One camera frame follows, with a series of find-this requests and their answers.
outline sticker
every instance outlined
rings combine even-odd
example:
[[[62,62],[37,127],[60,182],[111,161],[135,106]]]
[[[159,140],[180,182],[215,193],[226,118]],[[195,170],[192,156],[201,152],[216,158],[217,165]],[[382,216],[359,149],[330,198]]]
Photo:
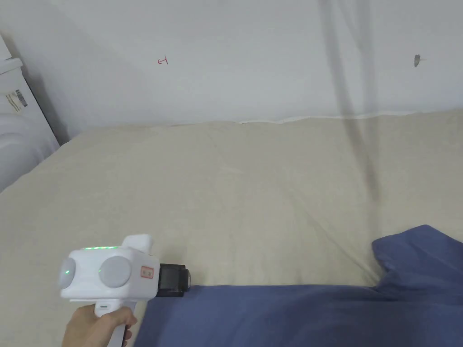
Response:
[[[152,267],[142,266],[142,271],[140,272],[140,276],[146,279],[153,279],[154,269]]]
[[[5,95],[6,100],[10,104],[11,108],[15,113],[21,113],[21,110],[23,109],[23,104],[18,98],[18,95],[16,92],[10,92]]]
[[[21,102],[22,106],[27,107],[26,99],[24,99],[24,96],[21,93],[21,91],[19,89],[16,89],[15,93],[16,93],[16,96],[18,97],[19,101]]]

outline black device attachment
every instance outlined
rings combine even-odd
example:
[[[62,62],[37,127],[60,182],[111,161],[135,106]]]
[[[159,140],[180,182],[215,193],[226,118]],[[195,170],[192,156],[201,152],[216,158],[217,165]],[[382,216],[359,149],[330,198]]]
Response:
[[[156,297],[182,297],[190,284],[190,271],[185,265],[161,264]]]

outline green led light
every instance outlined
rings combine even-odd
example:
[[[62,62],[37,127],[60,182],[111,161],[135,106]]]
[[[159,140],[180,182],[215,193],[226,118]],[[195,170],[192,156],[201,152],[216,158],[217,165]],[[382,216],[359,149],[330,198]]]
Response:
[[[86,247],[84,249],[114,249],[117,248],[118,246],[105,246],[105,247]]]

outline round gray button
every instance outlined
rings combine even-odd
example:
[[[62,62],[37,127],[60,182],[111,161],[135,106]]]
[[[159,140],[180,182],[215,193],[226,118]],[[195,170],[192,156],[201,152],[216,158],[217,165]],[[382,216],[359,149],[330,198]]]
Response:
[[[67,258],[63,261],[61,265],[61,270],[59,273],[58,284],[61,289],[69,287],[74,279],[75,274],[75,260],[72,258]]]
[[[122,287],[129,280],[130,273],[129,260],[120,256],[106,259],[98,271],[101,281],[109,288]]]

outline wrinkled fabric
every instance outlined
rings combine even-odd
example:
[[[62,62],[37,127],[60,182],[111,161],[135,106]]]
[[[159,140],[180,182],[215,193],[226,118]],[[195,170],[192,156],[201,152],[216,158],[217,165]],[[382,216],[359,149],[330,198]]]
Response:
[[[373,251],[386,273],[372,288],[195,286],[155,298],[135,347],[460,345],[463,244],[422,225]]]

